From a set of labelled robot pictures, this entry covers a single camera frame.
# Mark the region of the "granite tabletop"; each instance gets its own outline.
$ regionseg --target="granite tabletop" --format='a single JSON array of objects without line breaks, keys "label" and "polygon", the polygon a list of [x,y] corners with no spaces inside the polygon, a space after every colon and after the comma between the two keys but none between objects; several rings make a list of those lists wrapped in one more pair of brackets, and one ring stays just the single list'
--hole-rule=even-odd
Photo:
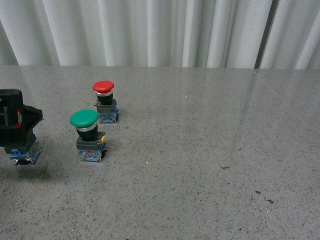
[{"label": "granite tabletop", "polygon": [[[115,84],[102,162],[69,122]],[[35,164],[0,148],[0,238],[320,239],[320,71],[0,66],[43,111]]]}]

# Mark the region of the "curtain fold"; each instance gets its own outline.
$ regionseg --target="curtain fold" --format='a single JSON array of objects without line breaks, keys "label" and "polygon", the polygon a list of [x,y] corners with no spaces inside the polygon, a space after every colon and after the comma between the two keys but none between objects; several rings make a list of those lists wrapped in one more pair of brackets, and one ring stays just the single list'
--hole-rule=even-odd
[{"label": "curtain fold", "polygon": [[319,42],[318,0],[0,0],[2,65],[320,69]]}]

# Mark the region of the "red mushroom button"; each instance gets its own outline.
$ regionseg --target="red mushroom button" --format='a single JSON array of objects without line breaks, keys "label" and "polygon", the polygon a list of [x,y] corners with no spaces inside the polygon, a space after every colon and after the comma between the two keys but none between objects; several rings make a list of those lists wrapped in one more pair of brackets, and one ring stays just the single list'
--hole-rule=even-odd
[{"label": "red mushroom button", "polygon": [[115,87],[115,84],[112,81],[104,80],[104,81],[97,81],[95,84],[93,84],[93,90],[100,94],[107,94],[109,93],[113,88]]}]

